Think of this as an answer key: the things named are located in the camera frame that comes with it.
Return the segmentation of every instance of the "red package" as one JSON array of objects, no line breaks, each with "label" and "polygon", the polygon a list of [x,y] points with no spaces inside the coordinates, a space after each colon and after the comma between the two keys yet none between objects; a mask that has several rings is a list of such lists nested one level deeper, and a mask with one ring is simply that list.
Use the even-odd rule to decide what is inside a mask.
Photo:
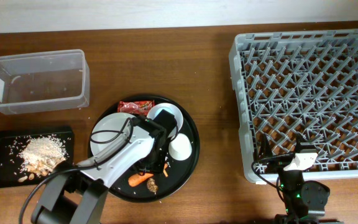
[{"label": "red package", "polygon": [[122,102],[118,104],[117,112],[131,113],[131,114],[141,114],[147,116],[149,111],[154,106],[153,101],[136,101],[136,102]]}]

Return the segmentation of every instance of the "rectangular black tray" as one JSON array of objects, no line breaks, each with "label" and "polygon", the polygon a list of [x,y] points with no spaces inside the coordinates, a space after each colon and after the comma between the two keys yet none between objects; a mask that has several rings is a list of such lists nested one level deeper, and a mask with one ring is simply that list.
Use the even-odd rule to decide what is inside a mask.
[{"label": "rectangular black tray", "polygon": [[44,180],[44,176],[37,177],[32,180],[25,180],[18,182],[17,180],[25,175],[30,175],[30,172],[20,173],[21,164],[23,158],[17,157],[17,150],[13,150],[13,154],[9,155],[11,149],[9,146],[13,145],[16,140],[18,143],[21,142],[23,145],[27,145],[27,136],[31,138],[46,137],[51,134],[56,134],[55,138],[60,138],[61,142],[64,142],[68,157],[67,162],[73,162],[74,155],[74,133],[69,126],[55,127],[55,128],[43,128],[43,129],[32,129],[32,130],[18,130],[18,131],[0,131],[0,188],[1,187],[15,187],[23,185],[34,185]]}]

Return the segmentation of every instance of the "orange carrot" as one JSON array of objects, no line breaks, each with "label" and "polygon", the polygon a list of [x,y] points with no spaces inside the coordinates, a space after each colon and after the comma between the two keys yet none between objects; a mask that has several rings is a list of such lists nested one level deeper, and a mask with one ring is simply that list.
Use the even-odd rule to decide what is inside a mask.
[{"label": "orange carrot", "polygon": [[164,165],[164,170],[163,170],[163,173],[164,173],[164,175],[165,175],[165,177],[168,177],[168,173],[167,173],[167,171],[165,171],[165,169],[168,167],[168,164],[165,164]]},{"label": "orange carrot", "polygon": [[152,177],[153,175],[154,174],[150,174],[150,173],[145,173],[144,175],[134,174],[130,178],[128,178],[128,184],[131,187],[136,187],[139,184],[141,184],[143,181]]}]

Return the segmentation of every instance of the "white backdrop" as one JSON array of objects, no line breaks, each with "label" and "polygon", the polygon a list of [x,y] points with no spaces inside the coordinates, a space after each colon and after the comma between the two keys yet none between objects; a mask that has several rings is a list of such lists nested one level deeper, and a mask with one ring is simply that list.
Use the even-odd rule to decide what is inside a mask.
[{"label": "white backdrop", "polygon": [[0,0],[0,32],[358,20],[358,0]]}]

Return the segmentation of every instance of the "black round plate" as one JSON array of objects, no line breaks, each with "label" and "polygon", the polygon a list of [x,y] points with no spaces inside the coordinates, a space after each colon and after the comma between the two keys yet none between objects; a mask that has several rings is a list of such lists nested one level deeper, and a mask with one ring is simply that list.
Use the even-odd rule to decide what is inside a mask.
[{"label": "black round plate", "polygon": [[[186,134],[186,136],[189,138],[193,151],[191,152],[191,156],[184,161],[176,161],[172,159],[169,153],[167,153],[167,162],[170,164],[170,167],[167,168],[168,177],[165,177],[163,174],[157,174],[153,176],[155,183],[158,185],[156,194],[150,192],[147,189],[146,181],[136,187],[129,186],[128,178],[134,175],[136,172],[132,169],[128,169],[120,176],[120,178],[117,179],[117,181],[109,190],[113,195],[128,202],[153,202],[175,193],[190,178],[190,175],[193,173],[197,165],[198,156],[200,154],[200,137],[198,136],[196,124],[190,115],[186,112],[186,110],[183,109],[179,104],[157,95],[138,95],[123,99],[121,101],[132,102],[144,100],[154,100],[156,105],[159,103],[171,103],[180,109],[184,118],[180,133]],[[105,116],[116,113],[117,107],[118,103],[107,109],[102,114],[102,116],[100,116],[96,124]],[[92,156],[90,144],[88,144],[88,156]]]}]

